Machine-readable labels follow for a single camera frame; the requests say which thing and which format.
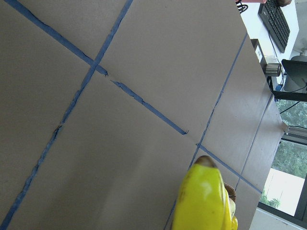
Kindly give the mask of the yellow banana brown tip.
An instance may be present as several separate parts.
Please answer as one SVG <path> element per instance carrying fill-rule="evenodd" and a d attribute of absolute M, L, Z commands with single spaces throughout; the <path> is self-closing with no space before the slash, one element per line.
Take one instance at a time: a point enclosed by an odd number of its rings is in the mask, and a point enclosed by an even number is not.
<path fill-rule="evenodd" d="M 228 196 L 221 172 L 210 156 L 200 156 L 180 189 L 172 230 L 237 230 L 236 203 Z"/>

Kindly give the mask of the brown wicker basket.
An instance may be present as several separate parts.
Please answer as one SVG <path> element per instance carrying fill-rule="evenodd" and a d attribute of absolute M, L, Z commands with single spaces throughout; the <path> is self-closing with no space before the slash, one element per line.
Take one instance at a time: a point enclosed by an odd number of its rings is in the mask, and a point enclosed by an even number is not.
<path fill-rule="evenodd" d="M 224 187 L 225 187 L 226 191 L 228 192 L 229 198 L 231 200 L 233 200 L 233 202 L 236 202 L 236 191 L 235 191 L 235 189 L 227 183 L 224 183 Z"/>

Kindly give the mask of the black labelled box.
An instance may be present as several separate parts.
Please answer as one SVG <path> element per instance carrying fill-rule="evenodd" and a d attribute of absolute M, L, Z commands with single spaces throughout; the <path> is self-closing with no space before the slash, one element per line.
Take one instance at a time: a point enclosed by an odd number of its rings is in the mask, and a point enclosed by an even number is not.
<path fill-rule="evenodd" d="M 267 62 L 265 60 L 264 53 L 263 53 L 263 51 L 261 49 L 259 40 L 258 39 L 251 39 L 250 41 L 252 43 L 252 46 L 254 48 L 255 54 L 256 54 L 256 56 L 257 56 L 257 58 L 259 60 L 259 63 L 261 65 L 261 67 L 264 68 L 265 65 L 267 64 Z"/>

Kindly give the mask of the black monitor stand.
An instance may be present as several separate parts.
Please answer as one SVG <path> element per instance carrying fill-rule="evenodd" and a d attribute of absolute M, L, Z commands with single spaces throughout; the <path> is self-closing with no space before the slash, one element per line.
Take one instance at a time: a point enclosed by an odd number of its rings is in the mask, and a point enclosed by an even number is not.
<path fill-rule="evenodd" d="M 307 59 L 282 60 L 282 67 L 286 73 L 286 80 L 282 91 L 275 90 L 272 77 L 267 82 L 275 99 L 289 101 L 307 101 Z"/>

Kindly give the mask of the black keyboard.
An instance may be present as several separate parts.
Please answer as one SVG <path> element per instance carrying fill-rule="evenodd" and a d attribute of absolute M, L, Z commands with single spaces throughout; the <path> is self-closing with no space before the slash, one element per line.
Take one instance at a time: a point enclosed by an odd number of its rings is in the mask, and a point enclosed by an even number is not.
<path fill-rule="evenodd" d="M 261 3 L 258 16 L 273 38 L 279 51 L 284 53 L 288 45 L 290 28 L 278 2 L 276 0 L 267 0 L 265 3 Z"/>

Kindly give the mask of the pink storage box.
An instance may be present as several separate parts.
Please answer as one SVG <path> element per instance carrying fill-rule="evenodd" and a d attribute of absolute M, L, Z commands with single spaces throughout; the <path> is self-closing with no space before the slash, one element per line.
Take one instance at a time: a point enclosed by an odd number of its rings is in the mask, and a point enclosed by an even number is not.
<path fill-rule="evenodd" d="M 235 0 L 235 2 L 244 2 L 244 3 L 260 3 L 265 4 L 267 0 Z"/>

